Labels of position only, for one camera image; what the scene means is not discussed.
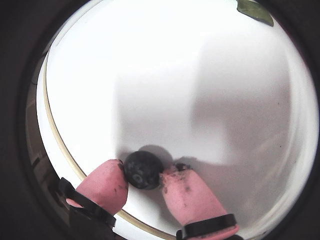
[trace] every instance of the white surface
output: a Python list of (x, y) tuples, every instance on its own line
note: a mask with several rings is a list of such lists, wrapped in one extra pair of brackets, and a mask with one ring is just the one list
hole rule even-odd
[[(319, 114), (290, 38), (277, 22), (236, 8), (235, 0), (102, 1), (53, 42), (47, 88), (57, 128), (86, 174), (140, 148), (166, 164), (184, 157), (251, 238), (272, 230), (303, 189)], [(38, 87), (45, 148), (76, 187), (42, 101)], [(130, 187), (124, 209), (167, 233), (180, 228), (158, 189)], [(115, 232), (158, 239), (123, 219)]]

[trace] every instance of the circular rim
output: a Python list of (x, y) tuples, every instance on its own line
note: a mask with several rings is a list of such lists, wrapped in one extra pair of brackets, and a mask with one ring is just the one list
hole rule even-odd
[[(66, 148), (66, 146), (64, 146), (64, 147), (65, 147), (65, 149), (66, 149), (65, 152), (71, 156), (71, 154), (69, 153), (69, 151), (68, 151), (68, 149)], [(83, 176), (81, 176), (81, 175), (84, 174), (84, 172), (81, 170), (81, 168), (80, 168), (80, 167), (78, 166), (78, 164), (75, 162), (75, 160), (73, 159), (73, 162), (71, 162), (71, 161), (68, 159), (68, 162), (69, 162), (70, 165), (72, 165), (73, 170), (77, 169), (77, 170), (76, 170), (77, 175), (80, 176), (80, 178), (83, 178)]]

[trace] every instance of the black ball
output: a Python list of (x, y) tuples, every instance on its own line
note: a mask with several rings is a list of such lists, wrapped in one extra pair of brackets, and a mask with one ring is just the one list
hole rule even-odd
[(124, 162), (124, 174), (137, 189), (151, 190), (159, 186), (159, 173), (164, 166), (159, 158), (148, 151), (135, 151)]

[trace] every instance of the tan rim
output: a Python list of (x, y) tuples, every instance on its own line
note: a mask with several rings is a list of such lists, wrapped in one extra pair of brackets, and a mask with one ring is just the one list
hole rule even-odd
[[(72, 168), (72, 170), (76, 173), (76, 175), (79, 177), (81, 181), (85, 179), (87, 176), (84, 171), (81, 169), (81, 167), (77, 164), (75, 159), (72, 157), (71, 153), (69, 152), (68, 148), (66, 147), (64, 141), (61, 138), (61, 135), (57, 129), (55, 120), (52, 116), (51, 108), (50, 108), (50, 103), (49, 103), (49, 98), (48, 98), (48, 92), (47, 92), (47, 61), (48, 59), (45, 60), (44, 62), (44, 72), (43, 72), (43, 96), (44, 96), (44, 106), (45, 106), (45, 111), (46, 115), (52, 130), (52, 133), (54, 135), (54, 138), (56, 140), (56, 143), (58, 144), (61, 152), (63, 153), (63, 156), (65, 157), (66, 161)], [(152, 226), (149, 226), (148, 224), (145, 224), (144, 222), (140, 221), (139, 219), (135, 218), (134, 216), (130, 215), (127, 213), (125, 210), (120, 210), (117, 215), (127, 222), (131, 223), (132, 225), (138, 227), (139, 229), (152, 234), (154, 236), (157, 236), (162, 239), (166, 240), (176, 240), (176, 237), (166, 233), (164, 231), (158, 230)]]

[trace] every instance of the green leaf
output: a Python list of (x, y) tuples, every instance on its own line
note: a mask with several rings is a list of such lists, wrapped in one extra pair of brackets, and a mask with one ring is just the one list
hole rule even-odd
[(274, 26), (274, 20), (267, 9), (259, 3), (251, 0), (237, 0), (238, 7), (236, 8), (240, 13), (249, 16), (257, 21), (265, 23), (271, 27)]

